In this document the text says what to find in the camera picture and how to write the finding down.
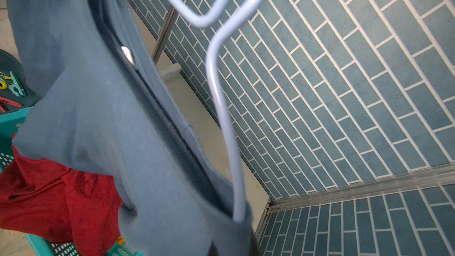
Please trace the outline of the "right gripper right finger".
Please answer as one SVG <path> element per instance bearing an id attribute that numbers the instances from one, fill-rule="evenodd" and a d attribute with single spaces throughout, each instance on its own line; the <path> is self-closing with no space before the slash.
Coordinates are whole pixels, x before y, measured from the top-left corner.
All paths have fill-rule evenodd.
<path id="1" fill-rule="evenodd" d="M 250 249 L 248 256 L 262 256 L 255 233 L 251 232 Z"/>

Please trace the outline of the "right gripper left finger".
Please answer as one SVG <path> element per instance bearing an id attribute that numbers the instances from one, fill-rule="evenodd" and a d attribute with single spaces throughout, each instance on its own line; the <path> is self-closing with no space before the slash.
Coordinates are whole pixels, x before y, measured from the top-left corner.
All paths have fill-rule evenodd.
<path id="1" fill-rule="evenodd" d="M 211 243 L 207 256 L 218 256 L 218 250 L 214 242 Z"/>

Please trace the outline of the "red t-shirt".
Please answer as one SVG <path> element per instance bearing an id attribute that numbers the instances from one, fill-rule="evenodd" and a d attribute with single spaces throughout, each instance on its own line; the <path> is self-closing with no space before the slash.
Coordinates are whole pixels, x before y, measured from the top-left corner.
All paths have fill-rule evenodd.
<path id="1" fill-rule="evenodd" d="M 82 256 L 103 256 L 120 236 L 123 203 L 111 176 L 85 173 L 19 154 L 1 138 L 1 228 L 48 242 L 72 242 Z"/>

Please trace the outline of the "blue grey t-shirt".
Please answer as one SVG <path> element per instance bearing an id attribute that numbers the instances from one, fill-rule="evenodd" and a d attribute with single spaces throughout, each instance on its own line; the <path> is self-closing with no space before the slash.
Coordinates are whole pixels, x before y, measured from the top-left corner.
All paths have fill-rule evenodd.
<path id="1" fill-rule="evenodd" d="M 126 244 L 147 256 L 247 256 L 251 209 L 209 163 L 150 58 L 127 0 L 7 0 L 27 85 L 40 96 L 21 155 L 110 175 Z"/>

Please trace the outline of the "red clothespin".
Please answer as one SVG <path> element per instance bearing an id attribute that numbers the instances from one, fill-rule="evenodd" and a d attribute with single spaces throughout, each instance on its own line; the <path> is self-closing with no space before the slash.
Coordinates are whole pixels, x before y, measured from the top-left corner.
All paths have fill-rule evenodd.
<path id="1" fill-rule="evenodd" d="M 0 97 L 0 102 L 1 102 L 1 113 L 6 113 L 7 110 L 4 108 L 4 104 L 6 105 L 10 105 L 10 106 L 14 106 L 14 107 L 18 107 L 18 108 L 22 108 L 22 105 L 20 103 L 17 103 L 13 100 L 10 100 L 8 98 L 5 98 L 5 97 Z"/>

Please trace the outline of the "yellow t-shirt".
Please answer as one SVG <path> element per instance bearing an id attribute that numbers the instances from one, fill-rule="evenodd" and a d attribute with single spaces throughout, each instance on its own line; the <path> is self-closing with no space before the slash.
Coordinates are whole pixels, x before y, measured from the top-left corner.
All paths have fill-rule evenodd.
<path id="1" fill-rule="evenodd" d="M 115 244 L 117 244 L 118 246 L 122 246 L 124 244 L 124 239 L 122 236 L 119 236 L 117 239 L 116 239 L 116 242 Z"/>

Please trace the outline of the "yellow clothespin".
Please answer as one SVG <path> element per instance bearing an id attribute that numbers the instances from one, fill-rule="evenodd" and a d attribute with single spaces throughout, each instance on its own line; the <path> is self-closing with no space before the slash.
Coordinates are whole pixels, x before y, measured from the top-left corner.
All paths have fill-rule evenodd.
<path id="1" fill-rule="evenodd" d="M 12 83 L 13 83 L 13 79 L 11 77 L 0 75 L 0 89 L 1 90 L 6 90 Z"/>

